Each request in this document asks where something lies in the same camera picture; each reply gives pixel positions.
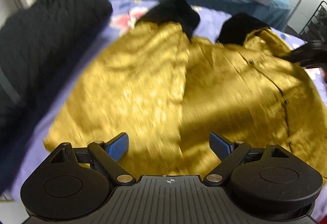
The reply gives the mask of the golden silk padded jacket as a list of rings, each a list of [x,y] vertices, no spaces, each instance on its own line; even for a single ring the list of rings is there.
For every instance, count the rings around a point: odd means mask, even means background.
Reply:
[[[193,35],[199,21],[185,0],[150,9],[85,68],[45,148],[125,132],[133,176],[206,175],[213,132],[276,143],[326,176],[326,106],[303,59],[251,16],[228,19],[215,43]]]

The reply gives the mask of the black knitted garment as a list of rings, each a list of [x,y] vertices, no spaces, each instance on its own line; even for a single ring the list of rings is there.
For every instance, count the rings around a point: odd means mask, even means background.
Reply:
[[[36,0],[1,28],[1,190],[38,122],[109,20],[109,0]]]

